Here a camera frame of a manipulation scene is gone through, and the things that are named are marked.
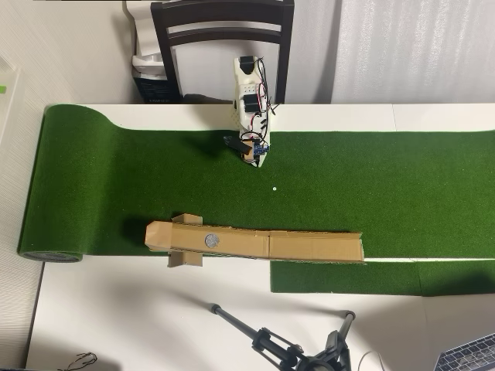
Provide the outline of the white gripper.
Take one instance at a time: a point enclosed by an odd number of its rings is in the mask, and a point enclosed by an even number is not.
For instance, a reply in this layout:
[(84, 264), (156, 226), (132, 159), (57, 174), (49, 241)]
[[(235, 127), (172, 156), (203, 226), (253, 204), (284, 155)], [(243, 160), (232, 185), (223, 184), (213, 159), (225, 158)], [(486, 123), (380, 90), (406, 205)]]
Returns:
[[(274, 123), (275, 116), (273, 114), (255, 114), (247, 126), (241, 128), (239, 137), (243, 141), (259, 140), (269, 143), (270, 133)], [(259, 168), (262, 166), (270, 150), (270, 146), (258, 144), (257, 142), (249, 142), (249, 145), (251, 149), (247, 154), (247, 163)]]

